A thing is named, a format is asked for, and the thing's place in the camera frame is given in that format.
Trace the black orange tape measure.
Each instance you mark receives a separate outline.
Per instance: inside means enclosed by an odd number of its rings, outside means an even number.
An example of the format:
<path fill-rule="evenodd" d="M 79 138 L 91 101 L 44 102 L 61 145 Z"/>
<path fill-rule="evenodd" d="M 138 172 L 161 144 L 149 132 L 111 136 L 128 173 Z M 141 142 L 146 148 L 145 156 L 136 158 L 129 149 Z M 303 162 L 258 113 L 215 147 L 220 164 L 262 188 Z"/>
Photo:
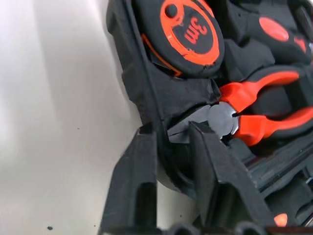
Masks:
<path fill-rule="evenodd" d="M 224 38 L 204 0 L 132 0 L 150 60 L 180 78 L 214 76 L 224 59 Z"/>

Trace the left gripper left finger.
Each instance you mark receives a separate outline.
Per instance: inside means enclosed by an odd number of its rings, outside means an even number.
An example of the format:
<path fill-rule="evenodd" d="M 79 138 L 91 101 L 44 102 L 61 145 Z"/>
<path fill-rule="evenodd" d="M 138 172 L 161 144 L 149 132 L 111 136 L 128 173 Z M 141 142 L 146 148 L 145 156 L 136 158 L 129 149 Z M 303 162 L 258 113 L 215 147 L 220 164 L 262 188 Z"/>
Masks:
<path fill-rule="evenodd" d="M 157 230 L 155 133 L 137 132 L 115 165 L 101 229 Z"/>

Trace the orange handled pliers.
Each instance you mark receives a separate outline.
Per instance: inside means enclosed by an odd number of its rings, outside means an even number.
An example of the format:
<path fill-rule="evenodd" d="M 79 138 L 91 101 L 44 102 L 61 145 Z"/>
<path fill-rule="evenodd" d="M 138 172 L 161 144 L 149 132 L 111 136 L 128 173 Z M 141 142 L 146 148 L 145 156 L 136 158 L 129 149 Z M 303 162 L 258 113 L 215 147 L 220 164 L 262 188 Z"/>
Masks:
<path fill-rule="evenodd" d="M 304 133 L 313 128 L 313 106 L 303 108 L 284 120 L 240 114 L 257 100 L 264 87 L 286 85 L 299 78 L 300 73 L 296 70 L 257 72 L 247 81 L 226 84 L 220 88 L 218 104 L 205 105 L 183 118 L 168 129 L 168 139 L 172 143 L 188 143 L 191 122 L 207 122 L 219 139 L 232 135 L 248 146 L 267 138 L 284 139 Z"/>

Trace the black tool case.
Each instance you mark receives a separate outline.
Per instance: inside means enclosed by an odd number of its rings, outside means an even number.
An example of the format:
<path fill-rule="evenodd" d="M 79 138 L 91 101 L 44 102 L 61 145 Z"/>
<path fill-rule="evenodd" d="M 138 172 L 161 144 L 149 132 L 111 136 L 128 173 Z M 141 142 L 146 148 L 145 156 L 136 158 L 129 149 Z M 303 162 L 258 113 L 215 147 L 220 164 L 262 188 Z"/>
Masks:
<path fill-rule="evenodd" d="M 220 88 L 247 81 L 257 72 L 296 70 L 300 78 L 264 87 L 241 115 L 284 120 L 313 106 L 313 0 L 204 0 L 224 38 L 224 59 L 214 76 L 180 78 L 149 58 L 132 0 L 109 0 L 106 24 L 122 67 L 127 95 L 142 120 L 137 130 L 155 133 L 157 148 L 157 230 L 102 230 L 98 235 L 313 235 L 313 128 L 299 135 L 267 138 L 253 146 L 228 135 L 220 141 L 246 167 L 273 218 L 288 215 L 286 227 L 239 221 L 232 227 L 201 224 L 188 143 L 172 143 L 167 131 L 205 105 L 218 104 Z M 270 49 L 246 35 L 250 13 L 266 15 L 309 42 L 311 63 L 279 64 Z"/>

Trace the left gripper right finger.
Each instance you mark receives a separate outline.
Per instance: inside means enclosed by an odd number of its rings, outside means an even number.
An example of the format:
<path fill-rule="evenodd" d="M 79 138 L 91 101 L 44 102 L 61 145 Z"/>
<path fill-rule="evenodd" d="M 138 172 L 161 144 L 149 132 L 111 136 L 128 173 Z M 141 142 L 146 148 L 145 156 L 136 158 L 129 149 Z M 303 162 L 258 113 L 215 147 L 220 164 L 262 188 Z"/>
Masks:
<path fill-rule="evenodd" d="M 191 122 L 189 140 L 201 224 L 232 227 L 239 221 L 254 221 L 273 226 L 273 215 L 246 167 L 212 129 Z"/>

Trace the black orange screwdriver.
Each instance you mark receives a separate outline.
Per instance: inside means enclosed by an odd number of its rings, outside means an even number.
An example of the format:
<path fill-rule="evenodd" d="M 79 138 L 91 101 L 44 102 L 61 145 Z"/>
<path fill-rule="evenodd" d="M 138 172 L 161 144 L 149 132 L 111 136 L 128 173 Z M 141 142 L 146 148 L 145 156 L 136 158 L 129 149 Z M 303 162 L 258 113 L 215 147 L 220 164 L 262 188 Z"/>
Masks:
<path fill-rule="evenodd" d="M 288 223 L 288 215 L 286 213 L 280 213 L 274 217 L 274 222 L 277 227 L 286 227 Z"/>

